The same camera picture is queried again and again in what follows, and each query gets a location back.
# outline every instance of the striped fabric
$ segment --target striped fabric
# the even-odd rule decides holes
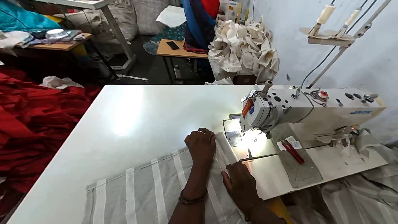
[[[398,224],[398,151],[380,144],[367,150],[376,150],[389,164],[323,185],[321,197],[331,218],[321,216],[321,206],[310,200],[288,207],[293,219],[301,224]],[[307,189],[294,194],[309,195]]]
[[[229,144],[221,132],[217,134],[216,156],[207,185],[205,222],[246,223],[221,176],[225,164],[237,159],[233,154],[225,155],[222,147]],[[167,224],[191,167],[191,154],[184,148],[87,186],[83,224]]]

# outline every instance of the person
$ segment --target person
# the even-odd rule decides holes
[[[169,224],[205,222],[205,199],[207,180],[216,150],[216,135],[206,128],[193,131],[185,138],[193,165],[185,188]],[[241,162],[226,166],[229,175],[222,171],[224,185],[237,207],[244,213],[245,220],[253,224],[285,224],[284,219],[272,213],[257,194],[256,180]]]

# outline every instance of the hand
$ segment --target hand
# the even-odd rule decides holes
[[[209,169],[216,151],[216,135],[206,128],[193,131],[185,138],[193,165]]]
[[[248,168],[241,162],[226,166],[230,177],[222,171],[222,181],[228,194],[235,204],[243,211],[245,217],[250,218],[250,212],[254,205],[263,200],[257,194],[256,180],[250,174]]]

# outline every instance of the white wall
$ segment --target white wall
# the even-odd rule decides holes
[[[336,0],[336,10],[321,29],[338,30],[363,1]],[[372,1],[366,3],[361,14]],[[377,0],[350,34],[354,34],[383,1]],[[265,24],[274,34],[273,42],[279,53],[280,67],[275,84],[301,83],[331,50],[332,46],[308,44],[307,37],[299,32],[299,27],[312,27],[329,3],[330,0],[255,0],[254,17],[263,16]],[[252,9],[252,2],[245,4]],[[379,94],[388,108],[364,126],[369,127],[382,142],[398,140],[397,9],[398,1],[393,0],[373,21],[372,28],[357,39],[315,84],[315,87],[322,88],[365,88]],[[308,77],[304,86],[315,79],[337,52],[335,49],[328,60]]]

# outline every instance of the bottle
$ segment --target bottle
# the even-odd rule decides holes
[[[176,75],[176,78],[180,79],[181,78],[181,73],[179,72],[179,67],[178,65],[174,66],[174,73]]]

